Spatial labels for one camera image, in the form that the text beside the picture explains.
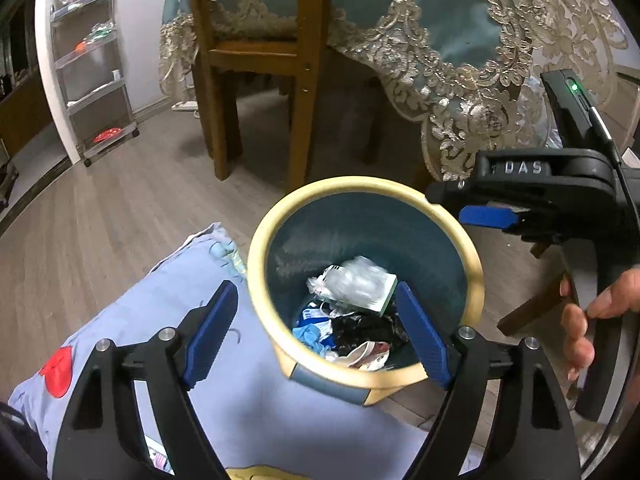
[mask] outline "lace trim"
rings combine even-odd
[[[240,0],[236,12],[229,12],[217,0],[211,3],[211,17],[219,38],[294,39],[298,32],[295,16],[273,14],[260,0]]]
[[[490,16],[502,27],[501,44],[496,59],[480,68],[456,67],[441,59],[419,23],[422,11],[415,0],[393,1],[373,28],[358,28],[341,9],[333,10],[330,22],[328,44],[376,70],[398,112],[421,123],[427,167],[444,180],[466,178],[479,150],[537,146],[547,140],[553,121],[540,72],[572,68],[605,106],[616,89],[611,49],[627,47],[608,0],[486,1]],[[295,16],[277,16],[260,0],[240,0],[237,12],[216,0],[212,7],[214,30],[223,38],[296,35]],[[184,27],[184,32],[168,34],[172,45],[162,62],[174,59],[174,53],[190,52],[193,29],[191,24]]]
[[[176,101],[188,101],[192,96],[184,79],[191,72],[198,48],[193,15],[178,14],[160,27],[160,89]]]

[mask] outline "blue plastic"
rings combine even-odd
[[[232,282],[224,281],[220,287],[224,288],[219,294],[216,293],[218,299],[187,346],[186,366],[182,380],[189,389],[207,378],[222,341],[238,311],[236,286]]]
[[[468,205],[458,215],[461,224],[506,229],[518,221],[518,214],[506,207]]]
[[[447,390],[453,378],[449,371],[447,346],[405,282],[398,283],[396,287],[396,307],[427,375]]]

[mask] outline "human hand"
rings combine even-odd
[[[571,282],[565,276],[560,284],[560,295],[567,298],[571,292]],[[640,269],[623,272],[613,285],[591,302],[587,315],[589,318],[608,319],[622,316],[628,310],[640,312]],[[595,356],[593,344],[584,336],[587,316],[579,306],[568,303],[562,311],[561,324],[566,332],[564,356],[570,363],[567,377],[575,381],[580,370],[591,365]]]

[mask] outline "storage rack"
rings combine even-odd
[[[79,43],[94,25],[112,22],[114,31],[84,48]],[[140,133],[133,117],[120,53],[115,0],[76,0],[50,10],[54,66],[76,147],[89,167],[97,155]],[[121,131],[94,142],[108,128]]]

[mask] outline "wooden floor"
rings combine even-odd
[[[409,184],[420,164],[419,127],[385,110],[380,160],[364,166],[358,154],[368,114],[362,107],[353,112],[349,104],[339,92],[323,97],[311,179],[372,174]],[[68,170],[9,227],[0,238],[0,399],[189,234],[221,221],[246,256],[258,222],[283,195],[286,98],[274,92],[243,98],[239,114],[244,160],[224,182],[215,179],[199,122],[190,113],[167,111],[90,168],[77,164]],[[559,259],[550,253],[537,261],[516,238],[469,232],[486,275],[480,331],[504,340],[496,322],[542,289],[558,272]],[[542,320],[543,330],[532,330],[556,356],[561,333],[554,316],[557,309]],[[558,370],[563,376],[561,365]],[[495,394],[493,385],[476,434],[480,444]],[[418,426],[438,411],[442,397],[426,381],[383,407]]]

